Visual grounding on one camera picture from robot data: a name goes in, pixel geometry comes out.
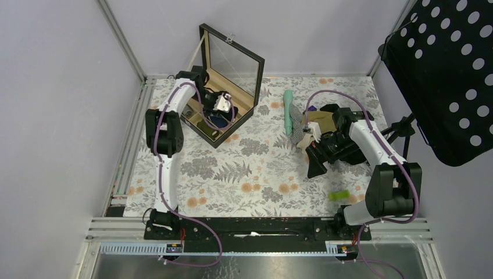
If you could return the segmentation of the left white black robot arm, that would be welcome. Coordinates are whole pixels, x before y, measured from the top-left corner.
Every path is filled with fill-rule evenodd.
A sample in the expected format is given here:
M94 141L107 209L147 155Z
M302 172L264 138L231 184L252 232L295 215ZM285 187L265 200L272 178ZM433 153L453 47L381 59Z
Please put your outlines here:
M230 128L234 124L236 111L232 97L225 91L206 89L209 74L202 66L190 71L180 71L172 92L156 109L145 114L147 146L156 162L155 218L158 231L167 239L180 233L177 204L177 156L184 145L181 115L188 101L196 97L199 115L214 131Z

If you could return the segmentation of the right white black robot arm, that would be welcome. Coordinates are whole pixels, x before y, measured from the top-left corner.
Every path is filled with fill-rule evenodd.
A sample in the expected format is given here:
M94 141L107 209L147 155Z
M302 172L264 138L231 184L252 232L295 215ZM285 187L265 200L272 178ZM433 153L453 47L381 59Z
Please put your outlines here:
M348 239L356 233L356 225L408 214L415 217L421 167L393 150L367 112L339 108L333 120L336 130L322 134L305 149L309 158L308 178L327 173L325 164L339 160L350 164L367 162L372 171L364 201L340 210L342 218L334 222L334 234Z

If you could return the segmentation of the navy blue white-trimmed underwear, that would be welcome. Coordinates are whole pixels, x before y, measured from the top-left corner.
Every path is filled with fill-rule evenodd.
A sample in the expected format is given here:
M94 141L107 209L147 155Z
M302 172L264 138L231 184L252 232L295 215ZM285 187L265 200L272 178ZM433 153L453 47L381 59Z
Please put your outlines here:
M211 116L209 118L209 121L211 123L213 123L213 125L218 127L218 128L225 128L228 125L228 122L226 120L222 119L221 117Z

